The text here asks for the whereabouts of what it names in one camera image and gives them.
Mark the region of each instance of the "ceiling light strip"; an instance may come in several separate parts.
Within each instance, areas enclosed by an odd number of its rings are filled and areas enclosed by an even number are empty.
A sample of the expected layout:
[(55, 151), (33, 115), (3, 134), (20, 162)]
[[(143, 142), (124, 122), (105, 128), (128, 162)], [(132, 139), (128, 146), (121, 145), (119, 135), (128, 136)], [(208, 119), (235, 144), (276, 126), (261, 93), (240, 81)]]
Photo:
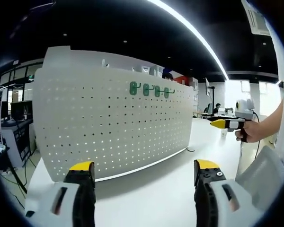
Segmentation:
[(176, 12), (172, 7), (166, 5), (162, 1), (160, 1), (160, 0), (147, 0), (147, 1), (157, 5), (158, 7), (162, 8), (163, 10), (165, 10), (166, 12), (171, 14), (178, 21), (180, 21), (184, 26), (186, 26), (192, 33), (194, 33), (194, 35), (201, 41), (201, 43), (205, 46), (205, 48), (208, 50), (208, 52), (212, 55), (213, 59), (217, 62), (217, 64), (220, 67), (225, 79), (229, 80), (228, 75), (227, 75), (224, 67), (222, 66), (218, 56), (215, 54), (215, 52), (213, 51), (211, 46), (207, 43), (207, 41), (203, 38), (203, 36), (201, 36), (201, 34), (197, 31), (197, 29), (195, 29), (195, 27), (192, 26), (192, 24), (190, 24), (182, 15), (180, 15), (178, 12)]

